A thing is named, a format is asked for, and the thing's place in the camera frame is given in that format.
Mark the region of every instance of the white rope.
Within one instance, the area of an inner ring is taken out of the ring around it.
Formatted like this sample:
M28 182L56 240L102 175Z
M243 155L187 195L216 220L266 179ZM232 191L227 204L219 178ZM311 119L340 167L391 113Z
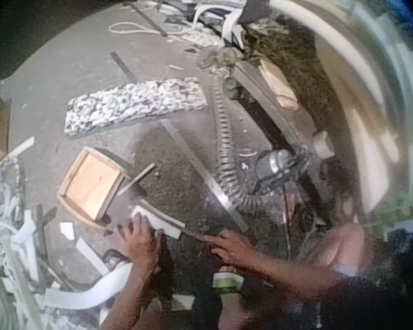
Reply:
M137 29L132 29L132 30L115 30L115 29L114 29L114 28L116 28L116 27L118 27L118 26L121 26L121 25L132 25L132 26L134 26L134 27L137 28ZM167 34L168 34L169 36L177 36L177 35L185 34L185 33L187 33L187 32L190 31L190 30L192 30L192 27L187 28L187 29L183 29L182 31L167 32ZM135 33L160 34L160 32L157 31L157 30L150 29L150 28L148 28L148 27L145 27L145 26L143 26L143 25L141 25L141 24L134 23L134 22L118 22L118 23L111 24L111 25L109 26L109 31L110 31L111 33L114 33L114 34L135 34Z

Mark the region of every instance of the wooden plank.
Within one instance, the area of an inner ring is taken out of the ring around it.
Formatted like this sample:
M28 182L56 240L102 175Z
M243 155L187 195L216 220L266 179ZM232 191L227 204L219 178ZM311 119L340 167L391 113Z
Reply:
M289 144L305 144L297 129L286 120L284 113L290 109L281 107L259 69L248 62L238 62L233 76L260 103L273 122L279 127Z
M297 97L280 68L268 60L261 59L259 70L274 93L278 103L282 107L297 110L299 106Z

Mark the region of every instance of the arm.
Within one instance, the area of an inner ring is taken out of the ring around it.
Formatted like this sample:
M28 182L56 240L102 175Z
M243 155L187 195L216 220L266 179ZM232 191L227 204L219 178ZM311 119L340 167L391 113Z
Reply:
M145 292L158 264L161 232L151 235L147 217L137 213L126 230L122 226L118 230L123 251L134 266L124 289L101 325L104 330L130 330L138 322Z
M343 278L327 267L287 263L256 252L246 237L230 230L205 239L214 245L212 253L225 263L263 276L276 286L286 287L305 299L317 299Z

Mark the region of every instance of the wooden board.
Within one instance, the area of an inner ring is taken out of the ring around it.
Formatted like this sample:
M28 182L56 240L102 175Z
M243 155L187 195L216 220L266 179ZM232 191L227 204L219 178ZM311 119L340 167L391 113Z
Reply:
M119 170L108 167L88 153L81 162L66 194L92 219L96 219L100 207L120 175Z
M101 219L124 178L125 170L98 151L85 147L59 189L58 198L77 218L102 228Z
M281 69L270 61L260 60L259 70L282 107L297 110L298 101Z

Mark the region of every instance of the wooden box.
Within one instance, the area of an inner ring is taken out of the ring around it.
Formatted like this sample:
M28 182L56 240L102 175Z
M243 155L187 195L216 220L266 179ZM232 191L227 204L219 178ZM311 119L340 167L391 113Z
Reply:
M85 146L61 184L58 198L75 217L104 229L98 221L124 178L130 179L124 168Z

